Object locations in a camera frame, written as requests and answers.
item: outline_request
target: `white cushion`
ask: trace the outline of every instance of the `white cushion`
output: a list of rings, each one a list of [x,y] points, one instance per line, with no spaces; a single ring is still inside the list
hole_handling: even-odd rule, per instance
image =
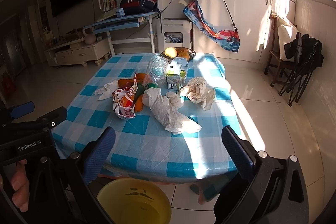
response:
[[[291,22],[288,21],[288,19],[285,20],[284,18],[279,18],[278,22],[280,23],[280,26],[278,27],[280,59],[283,61],[294,62],[294,57],[291,59],[286,58],[285,45],[296,38],[298,30]]]

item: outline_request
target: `blue and white tablecloth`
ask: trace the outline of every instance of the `blue and white tablecloth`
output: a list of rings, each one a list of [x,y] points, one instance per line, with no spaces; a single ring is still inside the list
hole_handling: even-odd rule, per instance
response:
[[[67,119],[53,130],[53,137],[66,155],[82,151],[96,140],[107,126],[116,132],[115,145],[101,173],[109,176],[131,176],[158,182],[186,183],[226,174],[230,178],[236,167],[221,141],[221,131],[230,125],[240,135],[224,66],[211,54],[196,54],[189,62],[187,80],[204,77],[216,90],[211,110],[203,111],[185,98],[179,112],[202,126],[195,134],[172,135],[144,110],[125,121],[113,112],[112,98],[98,101],[97,88],[115,79],[131,78],[135,72],[146,72],[153,54],[116,55],[103,65],[68,107]],[[162,88],[162,95],[168,91]]]

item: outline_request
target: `white tv cabinet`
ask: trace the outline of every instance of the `white tv cabinet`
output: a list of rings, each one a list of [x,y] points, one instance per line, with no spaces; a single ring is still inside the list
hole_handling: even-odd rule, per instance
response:
[[[109,42],[107,39],[87,45],[84,38],[66,42],[44,51],[49,66],[75,65],[86,66],[87,61],[95,61],[100,66],[101,58],[109,58]]]

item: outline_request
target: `silver screw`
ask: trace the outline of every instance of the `silver screw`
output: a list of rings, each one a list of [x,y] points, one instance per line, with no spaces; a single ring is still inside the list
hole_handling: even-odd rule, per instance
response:
[[[265,151],[259,151],[258,155],[259,155],[259,157],[261,157],[263,159],[267,157],[267,153]]]
[[[291,159],[291,161],[293,161],[293,162],[297,162],[297,157],[294,156],[294,155],[291,155],[291,156],[290,156],[290,159]]]
[[[42,158],[40,159],[40,162],[44,164],[44,163],[47,162],[47,160],[48,160],[47,157],[42,157]]]
[[[71,155],[70,155],[70,157],[72,158],[72,159],[77,159],[77,158],[79,158],[79,156],[80,156],[80,153],[79,152],[73,152],[73,153],[71,153]]]

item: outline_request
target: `black bag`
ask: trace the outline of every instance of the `black bag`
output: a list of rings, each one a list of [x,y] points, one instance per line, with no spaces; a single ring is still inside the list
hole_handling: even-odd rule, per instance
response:
[[[159,12],[158,0],[121,0],[120,8],[124,9],[125,15],[136,15],[150,11]]]

